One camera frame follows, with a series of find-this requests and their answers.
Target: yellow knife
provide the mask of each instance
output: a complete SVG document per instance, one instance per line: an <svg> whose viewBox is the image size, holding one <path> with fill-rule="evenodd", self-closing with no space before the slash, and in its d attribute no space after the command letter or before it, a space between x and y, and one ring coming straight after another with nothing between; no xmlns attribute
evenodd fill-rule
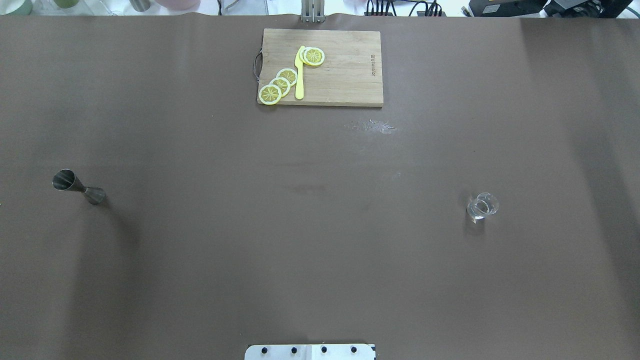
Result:
<svg viewBox="0 0 640 360"><path fill-rule="evenodd" d="M302 100L302 98L305 96L305 84L302 81L302 68L303 66L305 66L305 64L302 62L302 59L300 58L300 51L302 51L304 48L305 46L302 45L298 49L298 52L296 53L296 60L293 63L295 64L296 69L298 70L298 82L296 83L296 99L298 100Z"/></svg>

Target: metal jigger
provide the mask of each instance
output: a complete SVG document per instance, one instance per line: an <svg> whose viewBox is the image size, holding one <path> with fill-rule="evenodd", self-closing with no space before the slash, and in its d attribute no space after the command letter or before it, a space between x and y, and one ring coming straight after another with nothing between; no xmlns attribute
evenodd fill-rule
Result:
<svg viewBox="0 0 640 360"><path fill-rule="evenodd" d="M51 183L56 190L81 192L84 194L86 200L93 205L100 204L100 202L107 196L101 188L88 188L85 185L82 185L80 179L77 178L74 172L67 168L60 170L53 177Z"/></svg>

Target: pink bowl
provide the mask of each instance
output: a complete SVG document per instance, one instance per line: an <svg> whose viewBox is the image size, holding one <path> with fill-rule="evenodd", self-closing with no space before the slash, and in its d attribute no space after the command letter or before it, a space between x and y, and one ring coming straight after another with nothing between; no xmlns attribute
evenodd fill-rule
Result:
<svg viewBox="0 0 640 360"><path fill-rule="evenodd" d="M200 0L156 0L169 10L186 10L200 2Z"/></svg>

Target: wooden cutting board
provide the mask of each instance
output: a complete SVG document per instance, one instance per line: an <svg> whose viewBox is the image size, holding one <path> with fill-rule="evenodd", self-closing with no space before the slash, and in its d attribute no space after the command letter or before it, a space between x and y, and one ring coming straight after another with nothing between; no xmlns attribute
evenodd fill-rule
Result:
<svg viewBox="0 0 640 360"><path fill-rule="evenodd" d="M278 105L382 107L379 31L265 29L258 90L280 69L296 68L294 59L302 45L322 49L324 63L304 65L304 99L296 99L294 85Z"/></svg>

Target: table surface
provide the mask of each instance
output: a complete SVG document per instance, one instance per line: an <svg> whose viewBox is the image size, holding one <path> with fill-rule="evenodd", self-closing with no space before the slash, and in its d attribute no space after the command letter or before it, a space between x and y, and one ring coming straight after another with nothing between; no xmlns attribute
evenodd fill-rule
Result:
<svg viewBox="0 0 640 360"><path fill-rule="evenodd" d="M264 28L380 31L384 107L258 105ZM632 20L2 19L0 357L638 359L639 39ZM54 190L67 167L108 200ZM500 210L474 225L479 192Z"/></svg>

